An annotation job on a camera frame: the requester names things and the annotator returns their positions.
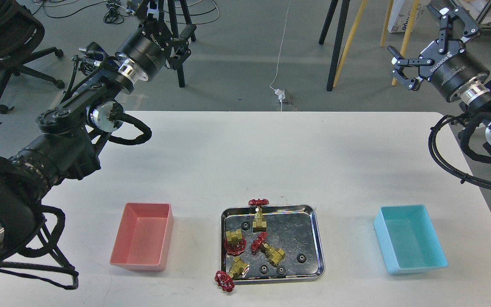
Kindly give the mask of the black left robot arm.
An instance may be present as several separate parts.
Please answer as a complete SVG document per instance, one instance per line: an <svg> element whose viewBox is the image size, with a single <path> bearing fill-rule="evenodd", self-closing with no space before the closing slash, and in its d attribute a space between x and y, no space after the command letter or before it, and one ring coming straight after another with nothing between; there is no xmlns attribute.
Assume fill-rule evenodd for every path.
<svg viewBox="0 0 491 307"><path fill-rule="evenodd" d="M82 48L73 58L74 72L85 78L77 84L71 78L61 102L37 117L38 138L9 159L0 157L0 273L22 278L35 278L26 269L63 273L72 278L70 285L43 281L66 290L78 287L78 272L57 246L66 216L42 199L64 179L81 180L99 170L107 142L150 140L150 128L124 112L118 94L132 93L138 81L152 80L163 67L176 70L180 87L185 86L182 65L191 55L197 26L182 0L185 28L179 31L175 4L167 3L165 10L163 0L140 1L139 26L115 55L97 43Z"/></svg>

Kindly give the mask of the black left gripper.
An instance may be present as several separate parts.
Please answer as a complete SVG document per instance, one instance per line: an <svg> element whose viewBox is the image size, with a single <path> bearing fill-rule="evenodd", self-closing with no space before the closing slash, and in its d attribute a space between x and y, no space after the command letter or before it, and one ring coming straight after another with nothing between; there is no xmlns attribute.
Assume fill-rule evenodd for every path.
<svg viewBox="0 0 491 307"><path fill-rule="evenodd" d="M127 0L127 9L138 19L140 27L119 47L118 72L130 81L150 81L166 67L185 79L183 63L191 55L189 41L197 29L187 24L177 38L164 23L163 0Z"/></svg>

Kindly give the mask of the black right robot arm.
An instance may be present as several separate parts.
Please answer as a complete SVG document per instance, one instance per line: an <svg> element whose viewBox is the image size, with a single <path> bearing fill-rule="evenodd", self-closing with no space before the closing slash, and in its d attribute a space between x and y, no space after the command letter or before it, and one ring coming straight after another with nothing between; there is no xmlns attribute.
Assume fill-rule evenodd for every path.
<svg viewBox="0 0 491 307"><path fill-rule="evenodd" d="M428 5L439 21L438 37L424 48L417 58L407 59L393 46L392 76L405 89L417 91L428 81L446 102L458 102L462 114L443 116L432 128L428 138L429 153L444 171L475 186L491 190L491 181L460 171L442 157L436 144L439 130L447 124L462 125L459 147L470 159L491 165L491 79L490 72L465 44L481 33L470 14L455 2L444 6Z"/></svg>

